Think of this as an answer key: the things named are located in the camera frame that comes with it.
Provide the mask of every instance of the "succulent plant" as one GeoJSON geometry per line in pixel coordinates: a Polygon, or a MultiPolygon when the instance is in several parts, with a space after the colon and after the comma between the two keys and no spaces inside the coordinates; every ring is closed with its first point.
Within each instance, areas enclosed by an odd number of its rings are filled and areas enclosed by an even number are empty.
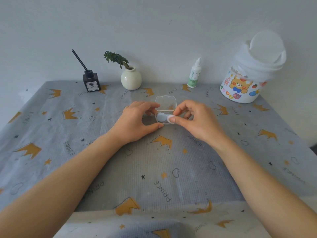
{"type": "Polygon", "coordinates": [[[124,65],[127,69],[131,69],[131,68],[129,68],[128,60],[125,57],[122,57],[121,55],[119,55],[118,53],[106,51],[104,56],[105,56],[106,61],[108,61],[108,63],[110,61],[117,62],[120,65],[121,69],[122,69],[122,65],[124,65]]]}

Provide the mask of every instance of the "cartoon bear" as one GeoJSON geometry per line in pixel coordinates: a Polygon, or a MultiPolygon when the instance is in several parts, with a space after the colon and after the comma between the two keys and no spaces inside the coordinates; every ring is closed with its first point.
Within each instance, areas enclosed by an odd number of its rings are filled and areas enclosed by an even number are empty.
{"type": "Polygon", "coordinates": [[[252,85],[252,82],[246,80],[244,77],[235,76],[235,78],[231,81],[231,84],[229,85],[229,87],[232,88],[233,91],[236,91],[237,93],[241,92],[245,94],[251,85],[252,85]]]}

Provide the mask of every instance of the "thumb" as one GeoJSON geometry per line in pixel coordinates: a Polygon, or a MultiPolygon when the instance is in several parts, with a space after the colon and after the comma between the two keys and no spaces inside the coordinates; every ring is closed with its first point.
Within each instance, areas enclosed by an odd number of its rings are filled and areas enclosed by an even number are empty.
{"type": "Polygon", "coordinates": [[[175,123],[175,124],[179,124],[180,126],[183,126],[184,128],[186,128],[190,124],[189,120],[184,119],[184,118],[179,117],[179,116],[170,117],[170,122],[175,123]]]}
{"type": "Polygon", "coordinates": [[[164,126],[164,124],[162,123],[154,123],[151,125],[145,125],[145,132],[146,134],[152,133],[156,130],[158,130],[159,128],[162,128],[164,126]]]}

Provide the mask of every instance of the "black reed stick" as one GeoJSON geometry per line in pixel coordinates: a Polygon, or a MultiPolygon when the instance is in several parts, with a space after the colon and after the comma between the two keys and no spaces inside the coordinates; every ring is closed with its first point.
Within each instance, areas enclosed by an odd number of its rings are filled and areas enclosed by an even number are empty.
{"type": "Polygon", "coordinates": [[[86,68],[86,66],[82,63],[82,61],[80,60],[80,58],[78,57],[77,53],[74,51],[74,49],[72,50],[73,54],[75,55],[75,57],[77,57],[78,61],[81,63],[81,65],[84,67],[84,69],[86,71],[88,71],[88,69],[86,68]]]}

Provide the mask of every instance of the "hand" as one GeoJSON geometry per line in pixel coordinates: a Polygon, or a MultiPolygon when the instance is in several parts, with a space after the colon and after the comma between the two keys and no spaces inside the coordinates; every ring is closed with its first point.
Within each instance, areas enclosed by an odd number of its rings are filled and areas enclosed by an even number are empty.
{"type": "Polygon", "coordinates": [[[117,137],[122,145],[139,140],[143,136],[152,133],[164,124],[154,123],[151,125],[144,125],[142,123],[142,116],[155,114],[155,108],[160,105],[154,102],[133,102],[126,106],[122,112],[121,117],[117,120],[114,126],[108,132],[109,135],[117,137]]]}
{"type": "Polygon", "coordinates": [[[208,143],[213,148],[219,148],[226,134],[218,123],[211,108],[205,104],[186,100],[177,106],[171,117],[172,123],[179,124],[186,128],[196,138],[208,143]]]}

